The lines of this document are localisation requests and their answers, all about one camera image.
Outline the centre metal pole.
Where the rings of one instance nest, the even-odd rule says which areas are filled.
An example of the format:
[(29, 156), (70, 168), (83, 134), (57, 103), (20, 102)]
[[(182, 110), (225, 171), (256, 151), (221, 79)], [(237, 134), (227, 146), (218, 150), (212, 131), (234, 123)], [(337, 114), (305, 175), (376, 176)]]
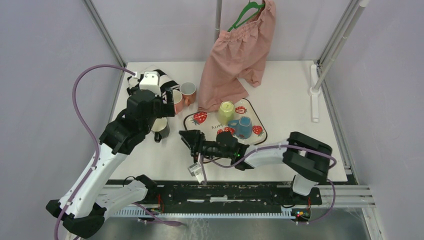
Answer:
[(218, 39), (220, 31), (221, 31), (221, 17), (222, 17), (222, 0), (216, 0), (216, 8), (215, 8), (215, 24), (214, 24), (214, 38)]

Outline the pink shorts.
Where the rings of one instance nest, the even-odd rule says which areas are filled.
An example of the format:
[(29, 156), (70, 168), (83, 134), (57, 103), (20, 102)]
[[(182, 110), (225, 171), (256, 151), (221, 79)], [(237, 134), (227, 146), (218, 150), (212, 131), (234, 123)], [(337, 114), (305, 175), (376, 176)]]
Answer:
[(247, 23), (220, 32), (202, 71), (197, 93), (199, 111), (213, 112), (223, 102), (246, 98), (249, 94), (240, 79), (252, 87), (261, 85), (276, 26), (275, 2), (263, 3)]

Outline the black white striped towel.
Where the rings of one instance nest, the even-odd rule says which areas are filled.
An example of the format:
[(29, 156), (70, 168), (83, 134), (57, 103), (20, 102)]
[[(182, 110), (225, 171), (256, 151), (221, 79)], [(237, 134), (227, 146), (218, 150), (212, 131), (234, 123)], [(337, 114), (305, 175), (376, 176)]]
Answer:
[[(166, 99), (166, 89), (171, 90), (180, 90), (180, 84), (177, 83), (174, 79), (172, 79), (168, 74), (166, 74), (163, 70), (159, 68), (155, 68), (151, 66), (146, 69), (146, 71), (156, 71), (159, 75), (159, 87), (161, 91), (161, 97)], [(145, 78), (144, 73), (141, 73), (139, 76), (129, 76), (127, 78), (128, 87), (126, 88), (126, 92), (129, 96), (131, 96), (136, 90), (140, 88), (140, 82)]]

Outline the green clothes hanger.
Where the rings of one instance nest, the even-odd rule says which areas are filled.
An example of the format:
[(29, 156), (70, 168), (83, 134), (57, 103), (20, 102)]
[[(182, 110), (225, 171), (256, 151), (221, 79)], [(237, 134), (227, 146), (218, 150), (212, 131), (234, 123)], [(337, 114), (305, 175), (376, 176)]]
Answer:
[(255, 17), (260, 11), (265, 7), (265, 2), (262, 1), (261, 3), (250, 0), (247, 5), (244, 6), (244, 8), (241, 10), (239, 16), (237, 17), (236, 21), (228, 28), (227, 32), (231, 32), (232, 30), (235, 30), (239, 27), (241, 27), (243, 24), (245, 24), (247, 21)]

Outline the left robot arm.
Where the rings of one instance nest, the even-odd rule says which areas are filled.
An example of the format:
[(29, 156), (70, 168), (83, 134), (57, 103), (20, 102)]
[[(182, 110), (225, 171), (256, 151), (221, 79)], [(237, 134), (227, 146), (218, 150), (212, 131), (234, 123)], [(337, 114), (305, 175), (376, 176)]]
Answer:
[(47, 203), (46, 210), (70, 233), (90, 238), (126, 206), (156, 200), (157, 183), (144, 174), (108, 195), (99, 194), (116, 168), (151, 132), (155, 120), (175, 116), (173, 91), (165, 92), (163, 99), (150, 90), (136, 90), (95, 142), (94, 155), (72, 188), (61, 199)]

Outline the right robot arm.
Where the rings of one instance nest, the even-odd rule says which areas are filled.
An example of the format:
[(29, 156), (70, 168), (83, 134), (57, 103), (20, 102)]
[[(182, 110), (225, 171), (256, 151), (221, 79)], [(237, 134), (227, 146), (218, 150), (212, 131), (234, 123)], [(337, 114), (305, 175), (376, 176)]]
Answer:
[(329, 170), (337, 164), (329, 145), (298, 131), (291, 132), (286, 140), (268, 145), (243, 144), (228, 131), (219, 133), (214, 141), (206, 140), (198, 129), (180, 130), (178, 134), (193, 157), (192, 172), (201, 172), (200, 183), (207, 182), (205, 159), (221, 168), (240, 171), (287, 165), (296, 173), (288, 191), (295, 204), (302, 204), (314, 186), (326, 182)]

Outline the black faceted mug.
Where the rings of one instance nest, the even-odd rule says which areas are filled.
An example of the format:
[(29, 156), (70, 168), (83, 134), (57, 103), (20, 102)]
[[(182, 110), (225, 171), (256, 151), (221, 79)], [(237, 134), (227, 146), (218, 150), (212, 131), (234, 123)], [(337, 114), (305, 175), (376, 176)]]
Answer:
[(157, 118), (151, 128), (154, 133), (154, 141), (160, 143), (161, 140), (167, 138), (170, 134), (170, 127), (166, 117)]

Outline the strawberry print tray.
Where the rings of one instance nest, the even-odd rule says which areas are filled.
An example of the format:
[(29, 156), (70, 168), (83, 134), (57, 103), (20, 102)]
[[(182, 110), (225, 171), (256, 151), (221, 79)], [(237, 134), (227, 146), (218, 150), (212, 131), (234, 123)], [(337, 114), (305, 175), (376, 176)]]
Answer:
[(183, 120), (185, 130), (200, 130), (204, 133), (207, 141), (214, 141), (216, 136), (223, 132), (231, 132), (237, 138), (238, 142), (245, 145), (259, 145), (264, 143), (268, 138), (268, 133), (262, 124), (258, 114), (253, 108), (251, 102), (243, 98), (234, 104), (234, 120), (242, 117), (250, 118), (252, 123), (252, 133), (249, 138), (239, 138), (235, 133), (235, 126), (221, 124), (218, 120), (218, 112), (207, 113), (204, 111), (194, 112), (187, 115)]

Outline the bright blue mug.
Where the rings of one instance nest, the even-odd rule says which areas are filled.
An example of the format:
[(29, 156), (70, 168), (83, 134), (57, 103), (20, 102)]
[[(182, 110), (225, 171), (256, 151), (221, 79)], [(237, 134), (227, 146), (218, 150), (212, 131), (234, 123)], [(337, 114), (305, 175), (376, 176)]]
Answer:
[(253, 132), (252, 120), (247, 116), (230, 120), (227, 126), (234, 129), (234, 135), (239, 139), (248, 139)]

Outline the green faceted mug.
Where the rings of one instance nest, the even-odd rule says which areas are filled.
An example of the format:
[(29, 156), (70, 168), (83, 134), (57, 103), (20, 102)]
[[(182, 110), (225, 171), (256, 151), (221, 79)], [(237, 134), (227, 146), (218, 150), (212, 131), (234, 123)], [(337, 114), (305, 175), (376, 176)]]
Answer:
[(231, 101), (223, 101), (218, 109), (218, 121), (222, 125), (227, 125), (234, 119), (235, 106)]

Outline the plain pink tall mug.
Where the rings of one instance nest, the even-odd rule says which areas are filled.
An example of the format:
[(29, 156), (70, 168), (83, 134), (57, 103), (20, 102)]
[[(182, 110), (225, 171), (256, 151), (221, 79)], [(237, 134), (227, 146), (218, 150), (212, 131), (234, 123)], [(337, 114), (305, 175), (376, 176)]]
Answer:
[(184, 108), (183, 95), (179, 90), (173, 90), (173, 103), (175, 114), (179, 114)]

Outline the floral salmon mug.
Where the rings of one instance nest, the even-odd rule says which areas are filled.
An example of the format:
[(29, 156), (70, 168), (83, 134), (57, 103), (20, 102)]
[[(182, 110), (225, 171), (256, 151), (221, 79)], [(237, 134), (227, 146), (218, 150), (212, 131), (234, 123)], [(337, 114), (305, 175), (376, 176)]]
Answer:
[(189, 107), (194, 104), (197, 96), (197, 87), (192, 82), (185, 82), (180, 85), (179, 91), (182, 94), (184, 104)]

